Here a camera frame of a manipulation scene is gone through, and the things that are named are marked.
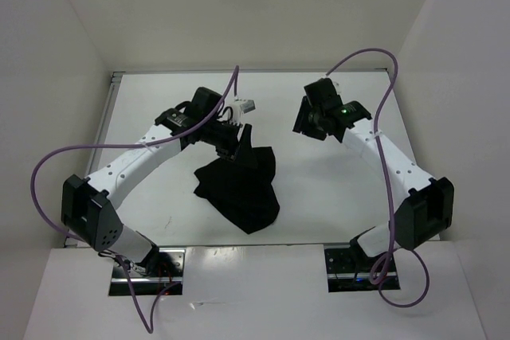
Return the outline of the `black skirt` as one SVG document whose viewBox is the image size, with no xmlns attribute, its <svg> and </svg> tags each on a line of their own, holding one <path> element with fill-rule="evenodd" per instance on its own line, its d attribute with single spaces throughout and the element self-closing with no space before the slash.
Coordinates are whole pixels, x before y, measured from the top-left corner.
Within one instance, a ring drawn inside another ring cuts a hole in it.
<svg viewBox="0 0 510 340">
<path fill-rule="evenodd" d="M 224 218 L 246 234 L 267 228 L 280 205 L 273 188 L 276 157 L 272 147 L 253 149 L 257 168 L 216 159 L 197 169 L 197 197 L 207 200 Z"/>
</svg>

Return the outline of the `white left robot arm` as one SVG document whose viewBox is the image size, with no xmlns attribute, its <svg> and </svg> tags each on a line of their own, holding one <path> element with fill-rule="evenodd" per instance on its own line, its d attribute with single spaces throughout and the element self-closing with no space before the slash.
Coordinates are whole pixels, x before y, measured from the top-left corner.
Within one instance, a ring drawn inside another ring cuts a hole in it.
<svg viewBox="0 0 510 340">
<path fill-rule="evenodd" d="M 85 178 L 69 177 L 63 185 L 62 223 L 98 253 L 121 256 L 141 276 L 153 274 L 161 260 L 158 245 L 128 228 L 116 210 L 148 175 L 197 142 L 213 146 L 227 162 L 257 166 L 252 127 L 241 123 L 254 101 L 234 99 L 226 108 L 227 120 L 219 112 L 222 102 L 219 93 L 200 87 L 192 100 L 158 116 L 140 141 L 105 167 Z"/>
</svg>

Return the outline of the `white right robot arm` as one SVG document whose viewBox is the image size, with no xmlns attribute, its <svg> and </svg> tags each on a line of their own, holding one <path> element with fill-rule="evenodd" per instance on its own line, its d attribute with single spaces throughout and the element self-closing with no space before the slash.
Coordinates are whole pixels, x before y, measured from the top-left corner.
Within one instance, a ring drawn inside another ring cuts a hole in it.
<svg viewBox="0 0 510 340">
<path fill-rule="evenodd" d="M 337 87 L 322 78 L 304 88 L 293 130 L 313 139 L 335 137 L 353 150 L 391 187 L 394 220 L 356 236 L 349 260 L 368 270 L 388 248 L 414 250 L 452 224 L 453 183 L 436 179 L 376 131 L 370 112 L 359 102 L 342 101 Z"/>
</svg>

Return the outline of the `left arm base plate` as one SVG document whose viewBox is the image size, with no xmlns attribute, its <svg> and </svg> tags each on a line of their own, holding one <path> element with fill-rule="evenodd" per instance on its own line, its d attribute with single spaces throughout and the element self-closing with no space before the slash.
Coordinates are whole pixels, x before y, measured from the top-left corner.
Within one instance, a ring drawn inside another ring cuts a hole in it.
<svg viewBox="0 0 510 340">
<path fill-rule="evenodd" d="M 159 262 L 143 269 L 122 257 L 122 264 L 114 259 L 109 296 L 129 296 L 128 278 L 136 295 L 181 295 L 183 288 L 185 248 L 161 248 Z"/>
</svg>

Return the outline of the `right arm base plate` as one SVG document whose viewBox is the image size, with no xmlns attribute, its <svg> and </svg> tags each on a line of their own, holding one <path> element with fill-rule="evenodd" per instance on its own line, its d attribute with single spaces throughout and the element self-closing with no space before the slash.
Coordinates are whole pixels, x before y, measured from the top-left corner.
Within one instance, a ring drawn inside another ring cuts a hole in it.
<svg viewBox="0 0 510 340">
<path fill-rule="evenodd" d="M 370 272 L 376 258 L 357 260 L 353 251 L 345 244 L 324 247 L 328 292 L 377 291 L 378 286 L 370 282 Z"/>
</svg>

